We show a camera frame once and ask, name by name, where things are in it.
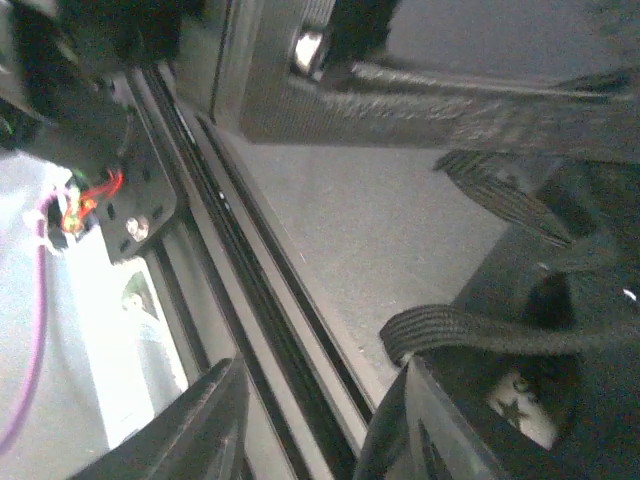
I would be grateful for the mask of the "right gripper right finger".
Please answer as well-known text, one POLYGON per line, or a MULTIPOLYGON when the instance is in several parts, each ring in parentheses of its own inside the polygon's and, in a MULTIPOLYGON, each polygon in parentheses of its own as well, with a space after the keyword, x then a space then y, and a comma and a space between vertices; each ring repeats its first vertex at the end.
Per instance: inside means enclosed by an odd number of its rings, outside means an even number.
POLYGON ((505 469, 420 357, 402 367, 368 427, 355 479, 503 479, 505 469))

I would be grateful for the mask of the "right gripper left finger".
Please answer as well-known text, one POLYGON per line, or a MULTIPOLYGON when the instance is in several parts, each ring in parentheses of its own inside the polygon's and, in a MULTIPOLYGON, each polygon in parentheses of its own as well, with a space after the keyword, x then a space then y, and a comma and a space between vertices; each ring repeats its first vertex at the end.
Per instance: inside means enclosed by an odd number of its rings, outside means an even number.
POLYGON ((248 400, 243 360, 224 358, 143 429, 73 477, 238 479, 248 400))

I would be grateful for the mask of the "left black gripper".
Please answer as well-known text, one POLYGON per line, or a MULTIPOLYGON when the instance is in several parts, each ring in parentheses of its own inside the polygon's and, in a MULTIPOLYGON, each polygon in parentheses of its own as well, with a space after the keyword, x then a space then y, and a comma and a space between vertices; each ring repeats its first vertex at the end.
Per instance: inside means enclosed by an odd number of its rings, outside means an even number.
POLYGON ((183 17, 177 115, 259 143, 456 150, 636 150, 639 92, 366 63, 393 1, 203 1, 183 17))

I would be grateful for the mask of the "black shoelace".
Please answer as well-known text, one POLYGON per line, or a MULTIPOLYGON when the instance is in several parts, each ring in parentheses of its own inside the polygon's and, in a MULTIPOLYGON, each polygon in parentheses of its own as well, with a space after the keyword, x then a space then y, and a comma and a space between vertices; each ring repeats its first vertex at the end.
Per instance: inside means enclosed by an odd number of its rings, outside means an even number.
MULTIPOLYGON (((639 167, 562 161, 560 183, 521 189, 518 157, 451 152, 436 163, 460 191, 499 218, 552 245, 551 275, 605 271, 639 262, 639 167)), ((639 316, 622 315, 591 327, 545 330, 475 315, 451 305, 422 305, 393 316, 380 338, 392 362, 429 349, 465 346, 516 355, 567 355, 629 342, 639 316)))

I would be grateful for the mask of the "black sneaker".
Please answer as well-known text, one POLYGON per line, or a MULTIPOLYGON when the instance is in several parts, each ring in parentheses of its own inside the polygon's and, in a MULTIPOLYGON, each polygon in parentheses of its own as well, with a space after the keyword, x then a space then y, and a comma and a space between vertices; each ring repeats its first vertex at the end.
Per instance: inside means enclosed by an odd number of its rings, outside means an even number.
MULTIPOLYGON (((597 90, 636 90, 638 73, 598 77, 597 90)), ((636 150, 452 150, 518 157, 525 192, 560 183, 559 164, 636 164, 636 150)), ((552 245, 507 222, 458 298, 466 312, 539 327, 591 327, 639 316, 639 262, 605 271, 551 275, 552 245)), ((503 479, 635 479, 639 475, 639 336, 567 355, 516 355, 465 346, 408 354, 422 358, 465 420, 505 469, 503 479)))

